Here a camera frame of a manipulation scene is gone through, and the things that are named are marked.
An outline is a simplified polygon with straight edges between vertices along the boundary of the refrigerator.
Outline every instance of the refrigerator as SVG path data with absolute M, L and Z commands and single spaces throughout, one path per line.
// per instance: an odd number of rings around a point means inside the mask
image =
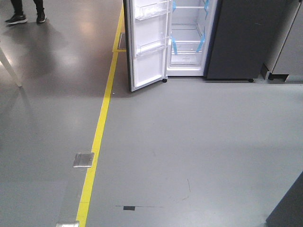
M 168 77 L 257 78 L 285 0 L 124 0 L 130 91 Z

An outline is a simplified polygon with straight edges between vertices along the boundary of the person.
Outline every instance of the person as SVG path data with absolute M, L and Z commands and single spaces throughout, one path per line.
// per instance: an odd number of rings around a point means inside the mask
M 15 25 L 15 24 L 23 24 L 27 22 L 27 17 L 23 13 L 23 7 L 22 7 L 22 0 L 10 0 L 11 4 L 14 7 L 15 13 L 11 17 L 11 19 L 6 20 L 5 22 L 9 25 Z M 43 0 L 34 0 L 34 3 L 36 4 L 37 9 L 37 24 L 44 23 L 46 20 L 46 16 L 44 13 L 43 8 Z

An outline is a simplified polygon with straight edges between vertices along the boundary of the metal floor plate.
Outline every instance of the metal floor plate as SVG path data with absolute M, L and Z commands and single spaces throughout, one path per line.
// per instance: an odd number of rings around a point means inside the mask
M 79 222 L 76 221 L 74 223 L 57 223 L 56 227 L 79 227 Z
M 78 154 L 76 154 L 75 161 L 74 161 L 74 164 L 72 167 L 74 167 L 74 168 L 92 167 L 94 155 L 95 155 L 95 153 L 89 153 L 89 154 L 78 153 Z

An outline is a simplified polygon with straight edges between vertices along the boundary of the epoxy floor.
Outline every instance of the epoxy floor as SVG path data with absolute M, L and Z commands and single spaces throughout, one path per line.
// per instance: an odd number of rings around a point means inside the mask
M 87 226 L 265 226 L 302 172 L 303 86 L 187 78 L 130 94 L 125 62 Z
M 46 2 L 39 26 L 24 5 L 27 24 L 0 25 L 24 85 L 0 65 L 0 226 L 55 226 L 76 218 L 72 163 L 91 149 L 121 1 Z M 263 227 L 302 172 L 302 85 L 127 83 L 119 53 L 86 226 Z
M 48 20 L 6 26 L 0 0 L 0 46 L 19 89 L 0 64 L 0 226 L 54 227 L 76 219 L 86 170 L 72 168 L 90 152 L 102 104 L 122 2 L 45 1 Z

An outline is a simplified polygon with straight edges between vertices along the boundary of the black sneaker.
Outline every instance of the black sneaker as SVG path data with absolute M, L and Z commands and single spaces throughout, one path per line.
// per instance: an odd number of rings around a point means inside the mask
M 11 19 L 6 20 L 5 22 L 9 25 L 23 24 L 27 22 L 27 17 L 25 16 L 25 14 L 22 16 L 14 14 Z
M 46 15 L 44 12 L 37 13 L 37 24 L 44 23 L 46 21 Z

